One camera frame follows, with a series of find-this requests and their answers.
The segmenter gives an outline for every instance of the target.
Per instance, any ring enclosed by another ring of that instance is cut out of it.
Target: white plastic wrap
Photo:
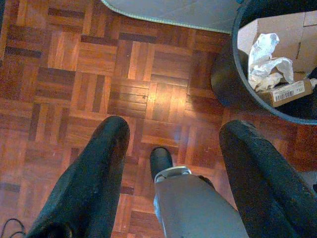
[[[272,58],[275,46],[279,43],[275,33],[260,34],[251,47],[248,63],[248,81],[251,87],[259,92],[273,88],[284,76],[288,83],[294,82],[292,61],[285,57]],[[280,73],[271,71],[277,68]]]

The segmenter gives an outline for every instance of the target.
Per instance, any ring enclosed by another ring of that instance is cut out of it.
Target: parquet floor
[[[99,0],[7,0],[0,36],[0,224],[29,229],[59,176],[109,115],[131,139],[113,238],[161,238],[149,154],[211,179],[234,205],[218,142],[248,120],[295,166],[317,169],[317,128],[224,108],[210,70],[228,35],[131,19]]]

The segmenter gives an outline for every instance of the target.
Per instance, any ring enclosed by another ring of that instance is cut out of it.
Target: barcode
[[[280,101],[280,100],[283,100],[283,99],[286,99],[286,98],[289,98],[289,97],[292,97],[292,96],[294,96],[294,91],[293,90],[275,96],[275,101],[277,102],[277,101]]]

